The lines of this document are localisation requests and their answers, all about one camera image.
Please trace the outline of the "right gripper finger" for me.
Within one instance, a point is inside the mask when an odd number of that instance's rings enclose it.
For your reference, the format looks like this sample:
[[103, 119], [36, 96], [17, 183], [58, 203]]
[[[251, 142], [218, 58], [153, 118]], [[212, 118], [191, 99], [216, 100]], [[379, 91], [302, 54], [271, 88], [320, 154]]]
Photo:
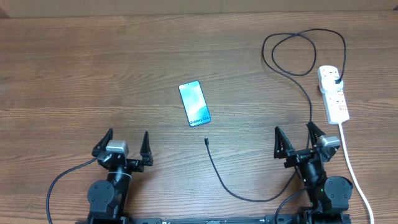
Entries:
[[295, 151], [295, 148], [285, 135], [285, 133], [276, 126], [275, 129], [274, 159], [284, 159], [289, 157]]
[[325, 135], [325, 133], [317, 125], [315, 125], [313, 121], [309, 121], [307, 123], [307, 128], [309, 131], [312, 147], [315, 147], [320, 136]]

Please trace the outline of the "Samsung Galaxy smartphone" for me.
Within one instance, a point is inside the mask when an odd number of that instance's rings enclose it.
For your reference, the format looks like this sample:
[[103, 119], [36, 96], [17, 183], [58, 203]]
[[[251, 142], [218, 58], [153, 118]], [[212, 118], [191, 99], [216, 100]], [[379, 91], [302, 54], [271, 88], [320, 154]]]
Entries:
[[190, 127], [211, 122], [211, 115], [198, 80], [178, 86]]

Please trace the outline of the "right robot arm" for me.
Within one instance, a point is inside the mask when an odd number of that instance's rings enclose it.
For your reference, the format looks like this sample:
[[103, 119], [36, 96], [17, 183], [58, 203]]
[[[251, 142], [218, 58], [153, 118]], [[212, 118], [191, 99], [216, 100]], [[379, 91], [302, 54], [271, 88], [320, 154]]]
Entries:
[[[352, 196], [353, 184], [342, 176], [326, 175], [324, 163], [329, 162], [340, 148], [336, 136], [325, 134], [314, 122], [307, 123], [311, 147], [296, 150], [288, 137], [277, 126], [275, 127], [274, 158], [285, 159], [284, 167], [293, 167], [303, 181], [304, 188], [285, 199], [273, 216], [272, 223], [350, 223], [349, 199]], [[306, 192], [310, 201], [309, 207], [301, 207], [294, 215], [279, 216], [282, 207], [291, 199]]]

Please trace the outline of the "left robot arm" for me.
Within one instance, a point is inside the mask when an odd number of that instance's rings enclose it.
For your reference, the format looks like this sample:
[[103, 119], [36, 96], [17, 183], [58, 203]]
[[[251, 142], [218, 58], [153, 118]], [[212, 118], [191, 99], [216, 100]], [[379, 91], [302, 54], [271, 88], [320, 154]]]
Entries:
[[144, 172], [146, 166], [153, 165], [149, 144], [149, 133], [144, 133], [139, 154], [141, 159], [129, 159], [126, 141], [113, 139], [113, 130], [93, 148], [92, 156], [107, 171], [105, 180], [94, 182], [87, 193], [90, 211], [88, 223], [134, 223], [133, 217], [125, 212], [126, 200], [133, 172]]

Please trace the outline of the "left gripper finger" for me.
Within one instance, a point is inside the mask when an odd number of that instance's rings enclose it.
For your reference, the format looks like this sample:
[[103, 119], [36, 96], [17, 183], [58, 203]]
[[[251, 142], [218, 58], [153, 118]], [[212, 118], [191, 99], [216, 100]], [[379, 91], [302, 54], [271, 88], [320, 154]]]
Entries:
[[105, 136], [97, 143], [97, 145], [93, 148], [91, 155], [93, 157], [98, 157], [102, 151], [106, 150], [106, 146], [113, 139], [113, 129], [109, 128], [108, 132]]
[[150, 144], [149, 144], [149, 132], [146, 131], [144, 134], [144, 139], [142, 141], [142, 146], [140, 150], [140, 155], [142, 157], [142, 163], [145, 166], [153, 166], [153, 157], [152, 157], [152, 152], [150, 150]]

